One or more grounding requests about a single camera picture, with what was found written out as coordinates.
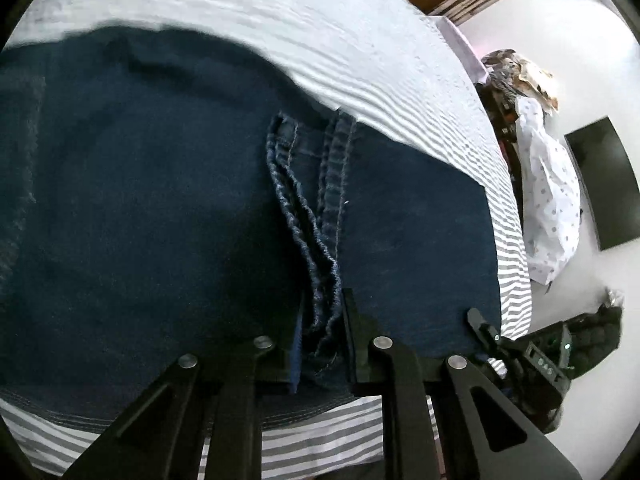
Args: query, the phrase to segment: striped bedsheet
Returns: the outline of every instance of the striped bedsheet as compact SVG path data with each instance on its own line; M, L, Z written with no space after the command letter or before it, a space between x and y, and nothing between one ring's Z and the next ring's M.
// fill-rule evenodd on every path
M494 226L502 334L527 332L529 277L508 171L471 81L430 18L405 0L35 0L8 47L113 22L246 44L321 102L474 178ZM0 413L33 463L55 474L97 437L71 429L71 415L44 420L4 400ZM265 432L263 477L308 478L381 453L380 399L367 397Z

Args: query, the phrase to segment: white wall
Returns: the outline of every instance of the white wall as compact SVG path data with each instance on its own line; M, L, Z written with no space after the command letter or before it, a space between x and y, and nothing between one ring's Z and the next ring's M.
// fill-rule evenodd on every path
M460 26L476 52L513 48L554 74L556 138L609 116L640 176L640 48L598 0L501 0ZM605 285L626 294L620 348L574 381L551 441L584 480L607 471L640 421L640 240L598 252L586 204L577 254L550 292L534 292L534 325L594 310Z

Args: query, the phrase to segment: gray and white striped sheet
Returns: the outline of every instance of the gray and white striped sheet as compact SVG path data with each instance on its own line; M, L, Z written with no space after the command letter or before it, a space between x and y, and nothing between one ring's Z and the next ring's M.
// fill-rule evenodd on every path
M430 18L405 0L35 0L8 46L113 22L191 28L243 43L319 101L469 174L486 189L492 216L502 334L527 332L529 277L506 164L473 85ZM72 415L50 422L4 401L0 413L33 463L57 474L97 437L70 429L78 419ZM267 431L262 446L270 479L373 460L382 453L380 400L359 399Z

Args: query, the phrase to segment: stitching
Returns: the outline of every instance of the stitching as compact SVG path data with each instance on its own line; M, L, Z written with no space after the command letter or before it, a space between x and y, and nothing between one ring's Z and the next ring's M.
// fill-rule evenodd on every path
M344 406L345 404L349 404L357 400L357 397L354 397L351 394L342 394L335 400L331 400L329 402L324 402L318 405L315 408L303 408L301 410L297 410L293 413L284 413L281 415L270 415L264 418L263 426L265 430L277 430L281 428L284 424L294 424L297 422L305 422L309 421L310 418L316 415L321 415L332 408L337 408L338 406Z
M297 155L306 155L306 156L309 156L311 158L316 158L318 160L320 160L322 158L321 155L318 155L317 153L314 153L311 150L306 150L305 148L298 148L296 150L296 154Z
M275 135L281 123L282 117L279 116L274 119L270 127L270 132L267 136L267 165L275 186L280 209L285 216L289 229L292 231L294 243L298 246L306 262L311 282L314 320L306 332L318 332L326 326L326 318L328 317L324 307L326 293L322 280L326 270L319 269L319 266L324 264L333 269L337 264L332 260L327 248L320 241L316 219L306 204L300 183L296 180L291 169L283 164L284 153L281 148L278 148ZM306 214L305 220L309 223L308 228L310 228L311 233L302 229L300 218L296 215L296 207L302 210L303 215Z
M338 218L336 221L335 227L335 256L338 257L338 245L340 243L340 228L342 225L342 213L344 211L344 195L346 193L346 176L347 176L347 166L349 164L349 155L351 153L351 139L353 137L353 132L356 129L356 125L358 123L353 121L351 123L351 128L349 128L349 135L347 136L347 143L344 147L344 160L342 162L342 171L340 172L340 203L338 206Z
M318 183L318 228L320 232L324 234L324 208L326 206L326 180L327 173L329 168L329 156L331 153L331 146L334 142L335 136L335 127L338 123L339 113L334 116L334 118L329 122L327 128L324 132L324 141L322 142L322 155L320 161L320 174L319 174L319 183Z
M325 364L322 368L320 368L317 372L314 373L315 376L320 375L322 372L324 372L325 370L327 370L327 368L329 368L331 365L333 365L335 363L335 360L338 358L338 351L336 350L334 353L334 356L331 358L331 360Z
M298 123L296 122L296 126L293 128L293 140L291 141L291 145L289 146L289 155L287 156L287 167L291 165L291 155L293 155L293 149L296 145L297 140L298 140Z
M303 196L302 187L300 186L299 181L296 179L296 177L294 176L290 168L283 168L283 169L286 172L287 178L292 182L294 186L294 190L292 194L298 200L298 205L302 209L302 213L306 214L306 217L311 226L312 232L311 232L311 236L310 236L311 240L309 240L309 244L304 239L304 232L299 228L298 228L298 232L299 232L298 236L301 237L301 242L306 247L308 247L307 249L308 257L311 259L312 269L314 270L314 275L312 276L312 285L314 286L314 289L318 292L318 295L319 295L319 301L318 301L319 310L320 312L326 315L326 309L324 307L328 306L329 308L332 308L332 306L335 304L336 298L339 300L338 292L341 290L341 286L340 286L340 275L338 272L338 264L335 261L335 259L332 257L328 247L324 243L322 243L320 230L318 229L318 224L316 223L316 218L314 217L313 212L309 208L306 202L306 199ZM319 260L324 260L323 262L316 262L316 260L314 259L314 256L311 254L311 250L312 250L311 246L313 246L316 251L319 251L317 258ZM323 272L321 269L319 269L319 264L328 265L329 267L328 272L326 271ZM326 293L325 293L325 288L326 288L325 283L328 280L334 281L334 284L331 287L330 303L327 302ZM324 326L325 332L327 334L330 334L330 330L327 325L327 322L324 321L323 324L325 325Z

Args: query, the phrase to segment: jeans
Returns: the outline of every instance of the jeans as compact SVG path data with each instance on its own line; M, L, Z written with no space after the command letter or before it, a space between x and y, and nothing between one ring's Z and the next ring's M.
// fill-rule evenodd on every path
M500 324L484 189L243 46L104 28L3 52L0 99L0 395L32 413L99 430L181 354L283 331L268 420L335 406L345 286L427 356Z

